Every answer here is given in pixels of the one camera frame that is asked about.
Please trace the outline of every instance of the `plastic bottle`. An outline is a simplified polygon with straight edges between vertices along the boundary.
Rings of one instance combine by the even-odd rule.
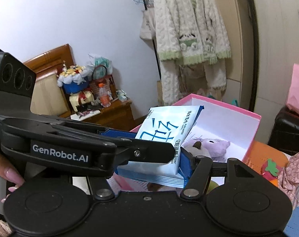
[[[111,105],[107,88],[105,88],[103,83],[98,84],[98,86],[99,86],[99,98],[100,98],[101,104],[102,104],[102,106],[107,108]]]

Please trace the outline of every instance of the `purple stuffed toy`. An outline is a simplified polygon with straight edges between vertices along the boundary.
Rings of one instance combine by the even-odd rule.
[[[201,146],[205,148],[212,158],[221,157],[226,154],[226,149],[231,145],[229,141],[219,139],[203,139]]]
[[[209,158],[216,158],[226,154],[226,149],[230,144],[229,141],[219,139],[193,138],[187,143],[185,149],[194,157],[203,155]]]

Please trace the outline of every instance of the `screw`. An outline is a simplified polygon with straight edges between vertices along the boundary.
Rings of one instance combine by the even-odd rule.
[[[199,191],[196,189],[186,189],[183,194],[187,197],[196,197],[199,195]]]
[[[135,152],[134,152],[134,156],[139,157],[140,155],[141,155],[141,152],[140,152],[140,151],[135,151]]]
[[[96,192],[96,198],[99,200],[111,199],[113,192],[109,189],[100,189]]]

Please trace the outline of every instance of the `wooden headboard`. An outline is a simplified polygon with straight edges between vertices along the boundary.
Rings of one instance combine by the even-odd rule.
[[[69,44],[64,44],[24,62],[37,76],[31,103],[33,113],[63,118],[71,115],[64,91],[57,87],[56,82],[56,75],[62,71],[63,61],[67,66],[74,64]]]

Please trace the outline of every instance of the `wet wipes packet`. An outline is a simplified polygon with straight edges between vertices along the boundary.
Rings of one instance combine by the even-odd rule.
[[[165,106],[151,108],[137,132],[136,139],[169,142],[175,148],[167,164],[130,161],[118,166],[117,174],[126,178],[183,188],[187,179],[179,169],[180,146],[204,106]]]

